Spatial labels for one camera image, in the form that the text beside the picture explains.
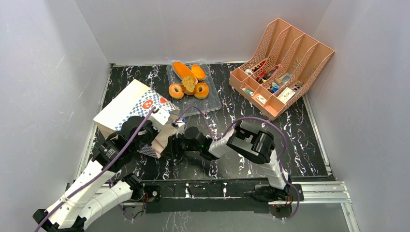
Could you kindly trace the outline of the sugared orange fake donut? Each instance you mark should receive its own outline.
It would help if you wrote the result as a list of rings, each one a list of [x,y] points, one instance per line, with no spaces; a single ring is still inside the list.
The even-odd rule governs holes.
[[[180,84],[177,83],[173,83],[169,86],[168,88],[169,91],[169,95],[173,98],[173,99],[182,99],[184,97],[184,91],[181,87]]]

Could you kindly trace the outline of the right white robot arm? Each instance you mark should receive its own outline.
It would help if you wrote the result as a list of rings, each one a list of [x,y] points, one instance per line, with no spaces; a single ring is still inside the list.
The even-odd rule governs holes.
[[[206,160],[217,160],[235,152],[261,166],[276,199],[285,200],[292,192],[287,183],[289,176],[279,166],[273,134],[244,120],[234,123],[218,139],[206,137],[196,127],[189,127],[184,133],[168,137],[161,156],[176,159],[186,151],[198,152]]]

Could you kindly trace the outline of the pink sugared bread slice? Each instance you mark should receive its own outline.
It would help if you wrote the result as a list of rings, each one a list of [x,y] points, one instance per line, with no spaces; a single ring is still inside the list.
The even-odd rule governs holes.
[[[174,69],[175,73],[177,74],[177,76],[181,80],[183,80],[185,77],[191,76],[191,77],[193,77],[195,84],[198,83],[198,80],[195,77],[194,73],[184,63],[181,63],[179,61],[174,62],[173,63],[173,69]]]

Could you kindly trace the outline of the round orange fake bun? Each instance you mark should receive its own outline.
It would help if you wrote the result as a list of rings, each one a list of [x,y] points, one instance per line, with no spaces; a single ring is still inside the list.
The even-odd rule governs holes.
[[[193,64],[191,66],[191,71],[198,81],[203,81],[206,79],[206,73],[199,65]]]

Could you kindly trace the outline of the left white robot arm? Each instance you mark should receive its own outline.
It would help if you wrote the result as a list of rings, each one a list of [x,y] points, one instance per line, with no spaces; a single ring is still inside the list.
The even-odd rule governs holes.
[[[133,152],[152,144],[159,131],[153,117],[130,117],[119,131],[110,134],[98,148],[82,174],[65,193],[46,209],[33,214],[35,229],[47,232],[83,232],[110,208],[131,199],[139,201],[145,189],[133,174],[118,181],[108,193],[94,198],[100,187],[132,159]]]

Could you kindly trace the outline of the brown checkered paper bag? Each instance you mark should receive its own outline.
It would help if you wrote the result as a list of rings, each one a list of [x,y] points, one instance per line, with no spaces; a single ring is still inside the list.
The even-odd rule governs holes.
[[[178,119],[179,108],[150,87],[138,80],[131,81],[93,120],[107,138],[119,131],[131,116],[147,116],[152,107],[165,109],[170,114],[168,122],[152,143],[155,154],[144,154],[158,159],[167,146],[168,137],[183,132],[186,123]]]

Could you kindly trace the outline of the small yellow fake bread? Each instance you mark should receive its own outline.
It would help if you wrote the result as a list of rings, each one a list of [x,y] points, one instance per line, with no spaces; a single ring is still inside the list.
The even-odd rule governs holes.
[[[193,95],[195,93],[196,78],[194,76],[186,76],[180,84],[184,94]]]

